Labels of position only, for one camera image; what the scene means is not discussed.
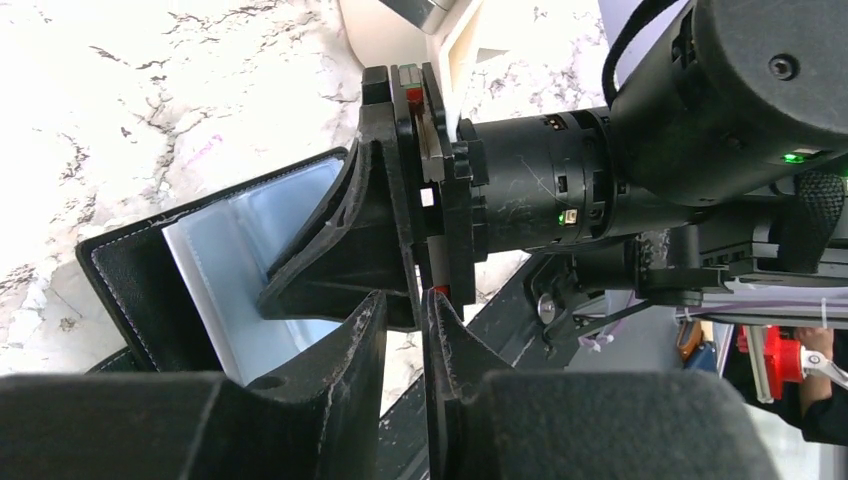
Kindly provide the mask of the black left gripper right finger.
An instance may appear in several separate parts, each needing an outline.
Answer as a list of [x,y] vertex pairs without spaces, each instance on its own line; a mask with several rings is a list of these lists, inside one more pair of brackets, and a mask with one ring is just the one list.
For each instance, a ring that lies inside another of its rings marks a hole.
[[[424,376],[441,384],[449,300],[422,299]],[[462,401],[460,439],[428,399],[433,479],[775,479],[737,392],[699,371],[490,371]]]

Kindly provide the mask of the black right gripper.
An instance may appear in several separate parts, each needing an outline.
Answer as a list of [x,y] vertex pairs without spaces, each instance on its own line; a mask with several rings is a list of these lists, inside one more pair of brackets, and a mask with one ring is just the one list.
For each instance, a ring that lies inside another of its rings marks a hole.
[[457,312],[475,301],[475,264],[488,255],[481,143],[449,123],[428,62],[368,67],[361,88],[364,106],[387,106],[389,126],[360,129],[339,177],[273,264],[257,300],[267,320],[342,320],[381,291],[389,328],[415,330],[424,289]]

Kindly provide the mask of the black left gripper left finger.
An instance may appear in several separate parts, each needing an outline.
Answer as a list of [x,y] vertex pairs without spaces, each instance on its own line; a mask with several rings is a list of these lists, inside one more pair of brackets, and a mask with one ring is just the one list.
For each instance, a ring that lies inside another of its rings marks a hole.
[[240,386],[220,373],[1,382],[5,479],[372,479],[387,300]]

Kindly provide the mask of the black leather card holder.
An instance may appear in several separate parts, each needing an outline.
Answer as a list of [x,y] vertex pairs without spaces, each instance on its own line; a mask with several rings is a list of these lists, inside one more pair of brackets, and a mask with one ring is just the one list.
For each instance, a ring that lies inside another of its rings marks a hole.
[[342,320],[267,320],[257,306],[280,254],[339,177],[335,148],[84,240],[77,259],[142,371],[221,371],[246,385]]

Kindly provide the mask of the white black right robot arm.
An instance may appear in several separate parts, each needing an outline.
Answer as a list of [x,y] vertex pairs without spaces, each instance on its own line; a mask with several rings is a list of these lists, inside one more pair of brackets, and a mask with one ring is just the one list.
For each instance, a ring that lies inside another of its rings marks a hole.
[[340,320],[370,293],[392,329],[419,289],[456,307],[475,266],[563,255],[569,293],[696,306],[727,281],[847,282],[843,1],[690,1],[621,86],[614,69],[667,8],[645,1],[605,61],[601,108],[448,122],[430,64],[365,69],[339,176],[268,270],[266,319]]

